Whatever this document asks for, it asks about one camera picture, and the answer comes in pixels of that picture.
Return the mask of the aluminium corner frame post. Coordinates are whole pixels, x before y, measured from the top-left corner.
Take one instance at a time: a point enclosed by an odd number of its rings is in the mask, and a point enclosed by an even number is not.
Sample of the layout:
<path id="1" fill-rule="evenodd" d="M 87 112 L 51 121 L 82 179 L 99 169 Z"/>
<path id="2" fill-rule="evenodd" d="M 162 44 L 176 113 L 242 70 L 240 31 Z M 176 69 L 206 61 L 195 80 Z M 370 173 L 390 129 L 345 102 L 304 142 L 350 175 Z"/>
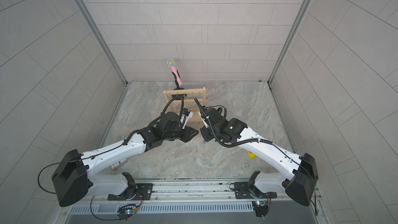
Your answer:
<path id="1" fill-rule="evenodd" d="M 303 3 L 302 3 L 302 5 L 301 5 L 301 7 L 300 7 L 300 9 L 299 9 L 299 11 L 297 13 L 297 16 L 296 16 L 296 18 L 294 20 L 292 28 L 291 28 L 291 30 L 289 32 L 288 37 L 287 37 L 287 40 L 285 41 L 285 43 L 283 45 L 281 53 L 280 53 L 280 55 L 278 57 L 278 60 L 276 62 L 276 65 L 275 65 L 275 67 L 274 67 L 274 69 L 273 69 L 273 71 L 271 73 L 271 76 L 270 76 L 270 78 L 268 80 L 269 87 L 272 86 L 272 83 L 273 83 L 273 81 L 276 78 L 276 75 L 277 75 L 277 73 L 278 73 L 278 71 L 279 71 L 279 69 L 280 69 L 280 67 L 282 65 L 282 62 L 283 62 L 284 58 L 287 55 L 287 52 L 288 52 L 288 50 L 289 50 L 289 48 L 290 48 L 290 46 L 291 46 L 291 44 L 292 44 L 292 42 L 294 40 L 295 35 L 297 34 L 297 32 L 298 32 L 298 30 L 300 28 L 300 25 L 301 25 L 305 15 L 306 15 L 308 9 L 309 9 L 309 6 L 311 5 L 311 2 L 312 2 L 312 0 L 303 0 Z"/>
<path id="2" fill-rule="evenodd" d="M 73 1 L 74 1 L 75 5 L 77 6 L 78 10 L 80 11 L 84 21 L 90 28 L 94 38 L 96 39 L 99 46 L 101 47 L 103 53 L 108 58 L 108 60 L 111 62 L 112 66 L 115 68 L 118 76 L 121 78 L 123 84 L 126 87 L 128 85 L 128 82 L 127 82 L 123 72 L 121 71 L 119 65 L 117 64 L 115 57 L 113 56 L 111 50 L 109 49 L 108 45 L 106 44 L 105 39 L 104 39 L 103 35 L 101 34 L 98 26 L 96 25 L 91 14 L 89 13 L 89 10 L 88 10 L 85 2 L 83 0 L 73 0 Z"/>

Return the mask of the pink toy microphone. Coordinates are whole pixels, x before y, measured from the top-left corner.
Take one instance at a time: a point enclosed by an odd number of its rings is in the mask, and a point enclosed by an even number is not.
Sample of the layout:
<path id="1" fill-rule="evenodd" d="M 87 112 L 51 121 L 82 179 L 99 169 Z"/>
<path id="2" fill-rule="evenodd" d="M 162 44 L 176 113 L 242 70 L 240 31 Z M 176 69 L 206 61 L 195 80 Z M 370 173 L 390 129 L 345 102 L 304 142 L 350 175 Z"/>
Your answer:
<path id="1" fill-rule="evenodd" d="M 176 87 L 177 87 L 177 89 L 179 89 L 180 86 L 182 85 L 182 81 L 181 81 L 181 78 L 179 76 L 178 69 L 176 68 L 176 63 L 175 63 L 174 59 L 168 59 L 166 63 L 168 65 L 168 67 L 171 69 L 172 74 L 175 77 Z"/>

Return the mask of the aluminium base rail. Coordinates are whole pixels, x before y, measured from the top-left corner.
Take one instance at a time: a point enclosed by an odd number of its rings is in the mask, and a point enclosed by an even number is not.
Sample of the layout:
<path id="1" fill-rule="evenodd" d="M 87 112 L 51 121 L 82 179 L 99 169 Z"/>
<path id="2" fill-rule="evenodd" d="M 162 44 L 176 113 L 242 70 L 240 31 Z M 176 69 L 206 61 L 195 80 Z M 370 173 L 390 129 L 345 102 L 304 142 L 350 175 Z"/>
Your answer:
<path id="1" fill-rule="evenodd" d="M 279 203 L 291 203 L 300 211 L 313 207 L 296 203 L 274 187 L 256 197 L 245 180 L 153 180 L 142 181 L 138 188 L 141 194 L 133 200 L 88 197 L 72 205 L 67 215 L 115 220 L 143 214 L 255 213 L 264 217 L 266 209 L 272 211 Z"/>

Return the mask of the small printed card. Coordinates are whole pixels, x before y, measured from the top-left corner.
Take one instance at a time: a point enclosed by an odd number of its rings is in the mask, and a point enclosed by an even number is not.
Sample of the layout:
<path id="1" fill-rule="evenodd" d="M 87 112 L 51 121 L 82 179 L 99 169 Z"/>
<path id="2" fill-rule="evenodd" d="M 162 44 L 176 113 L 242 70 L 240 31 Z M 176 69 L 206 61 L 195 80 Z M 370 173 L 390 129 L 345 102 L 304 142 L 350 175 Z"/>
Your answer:
<path id="1" fill-rule="evenodd" d="M 118 161 L 118 162 L 115 162 L 114 164 L 112 164 L 111 166 L 110 166 L 110 168 L 111 168 L 111 170 L 116 170 L 116 169 L 118 169 L 119 167 L 121 167 L 123 164 L 125 164 L 125 163 L 127 163 L 129 160 L 128 159 L 122 159 L 122 160 L 120 160 L 120 161 Z"/>

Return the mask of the aluminium corner frame post right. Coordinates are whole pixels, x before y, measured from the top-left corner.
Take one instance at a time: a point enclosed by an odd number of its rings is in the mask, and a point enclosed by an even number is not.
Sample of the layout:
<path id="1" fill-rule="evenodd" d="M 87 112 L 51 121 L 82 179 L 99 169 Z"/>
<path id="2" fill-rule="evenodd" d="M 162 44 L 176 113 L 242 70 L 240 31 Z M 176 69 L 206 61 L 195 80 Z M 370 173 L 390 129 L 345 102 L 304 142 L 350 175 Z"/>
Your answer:
<path id="1" fill-rule="evenodd" d="M 292 42 L 294 40 L 295 35 L 297 34 L 297 32 L 298 32 L 298 30 L 300 28 L 300 25 L 301 25 L 305 15 L 306 15 L 308 9 L 309 9 L 309 6 L 311 5 L 311 2 L 312 2 L 312 0 L 303 0 L 303 3 L 302 3 L 302 5 L 301 5 L 301 7 L 300 7 L 300 9 L 299 9 L 299 11 L 297 13 L 297 16 L 296 16 L 296 18 L 294 20 L 292 28 L 291 28 L 291 30 L 289 32 L 288 37 L 287 37 L 287 40 L 285 41 L 285 43 L 283 45 L 281 53 L 280 53 L 280 55 L 278 57 L 278 60 L 276 62 L 276 65 L 275 65 L 275 67 L 274 67 L 274 69 L 273 69 L 273 71 L 271 73 L 271 76 L 270 76 L 270 78 L 268 80 L 269 87 L 272 86 L 272 83 L 273 83 L 273 81 L 276 78 L 276 75 L 277 75 L 277 73 L 278 73 L 278 71 L 279 71 L 279 69 L 280 69 L 280 67 L 282 65 L 282 62 L 283 62 L 284 58 L 287 55 L 287 52 L 288 52 L 288 50 L 289 50 L 289 48 L 290 48 L 290 46 L 291 46 L 291 44 L 292 44 Z"/>

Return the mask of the wooden jewelry display stand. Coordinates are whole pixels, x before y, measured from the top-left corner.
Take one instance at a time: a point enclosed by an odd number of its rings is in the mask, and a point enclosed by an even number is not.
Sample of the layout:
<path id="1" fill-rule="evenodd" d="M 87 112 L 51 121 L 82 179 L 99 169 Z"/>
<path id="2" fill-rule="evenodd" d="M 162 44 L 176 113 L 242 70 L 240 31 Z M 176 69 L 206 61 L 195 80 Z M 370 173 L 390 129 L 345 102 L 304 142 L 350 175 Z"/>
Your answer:
<path id="1" fill-rule="evenodd" d="M 184 97 L 184 108 L 193 112 L 192 118 L 188 123 L 201 122 L 202 119 L 199 115 L 199 108 L 194 101 L 197 98 L 202 106 L 206 104 L 206 88 L 197 89 L 179 89 L 179 90 L 163 90 L 166 102 L 170 101 L 173 96 L 182 95 Z"/>

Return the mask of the aluminium corner frame post left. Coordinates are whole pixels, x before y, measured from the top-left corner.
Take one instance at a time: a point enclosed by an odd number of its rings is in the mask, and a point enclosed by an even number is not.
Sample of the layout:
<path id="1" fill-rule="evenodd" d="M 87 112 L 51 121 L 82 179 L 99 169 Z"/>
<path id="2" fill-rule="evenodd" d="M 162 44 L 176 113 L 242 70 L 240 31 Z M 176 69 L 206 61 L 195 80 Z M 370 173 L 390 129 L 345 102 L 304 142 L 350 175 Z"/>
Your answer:
<path id="1" fill-rule="evenodd" d="M 101 47 L 103 53 L 108 58 L 108 60 L 111 62 L 112 66 L 115 68 L 118 76 L 121 78 L 123 84 L 126 87 L 128 85 L 128 82 L 127 82 L 123 72 L 121 71 L 119 65 L 117 64 L 115 57 L 113 56 L 111 50 L 109 49 L 108 45 L 106 44 L 105 39 L 104 39 L 103 35 L 101 34 L 98 26 L 96 25 L 91 14 L 89 13 L 89 10 L 88 10 L 85 2 L 83 0 L 73 0 L 73 1 L 74 1 L 75 5 L 77 6 L 78 10 L 80 11 L 84 21 L 90 28 L 94 38 L 96 39 L 99 46 Z"/>

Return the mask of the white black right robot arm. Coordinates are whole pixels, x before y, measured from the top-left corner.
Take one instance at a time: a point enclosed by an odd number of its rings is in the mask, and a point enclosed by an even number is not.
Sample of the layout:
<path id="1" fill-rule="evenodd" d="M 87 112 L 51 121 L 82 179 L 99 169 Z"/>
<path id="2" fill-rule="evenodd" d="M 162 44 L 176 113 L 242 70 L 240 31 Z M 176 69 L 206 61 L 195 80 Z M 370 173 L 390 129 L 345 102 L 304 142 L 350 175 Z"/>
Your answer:
<path id="1" fill-rule="evenodd" d="M 279 173 L 280 177 L 273 183 L 265 181 L 265 175 L 253 172 L 248 183 L 247 192 L 255 199 L 267 197 L 266 205 L 271 203 L 271 193 L 284 191 L 290 199 L 303 206 L 316 206 L 316 184 L 318 172 L 315 158 L 308 153 L 303 156 L 289 152 L 265 139 L 246 123 L 232 118 L 213 107 L 203 106 L 198 99 L 199 114 L 204 123 L 201 128 L 203 139 L 215 140 L 225 148 L 239 147 L 255 154 Z"/>

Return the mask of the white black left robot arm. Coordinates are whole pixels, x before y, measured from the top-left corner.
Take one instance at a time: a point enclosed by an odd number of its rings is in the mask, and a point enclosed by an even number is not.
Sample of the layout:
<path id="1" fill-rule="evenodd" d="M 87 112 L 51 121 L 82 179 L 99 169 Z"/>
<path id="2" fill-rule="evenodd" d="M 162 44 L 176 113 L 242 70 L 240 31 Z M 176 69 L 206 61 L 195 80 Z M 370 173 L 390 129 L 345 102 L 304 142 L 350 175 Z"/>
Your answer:
<path id="1" fill-rule="evenodd" d="M 137 197 L 138 186 L 132 175 L 99 175 L 105 168 L 134 155 L 162 145 L 163 141 L 191 141 L 198 131 L 187 125 L 193 112 L 181 107 L 180 113 L 164 109 L 160 116 L 146 127 L 132 131 L 129 136 L 115 144 L 80 153 L 74 149 L 67 152 L 51 180 L 59 205 L 67 207 L 88 196 L 108 195 L 109 200 L 130 200 Z"/>

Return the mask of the yellow plastic triangle piece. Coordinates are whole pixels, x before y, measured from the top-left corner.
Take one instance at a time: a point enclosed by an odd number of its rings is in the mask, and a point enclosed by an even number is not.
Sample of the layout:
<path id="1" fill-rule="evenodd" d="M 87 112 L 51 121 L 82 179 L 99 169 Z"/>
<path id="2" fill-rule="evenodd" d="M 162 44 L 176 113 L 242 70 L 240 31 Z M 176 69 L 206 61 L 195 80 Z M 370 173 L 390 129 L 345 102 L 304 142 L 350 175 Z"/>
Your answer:
<path id="1" fill-rule="evenodd" d="M 256 155 L 252 152 L 247 151 L 247 155 L 249 156 L 250 159 L 253 159 Z"/>

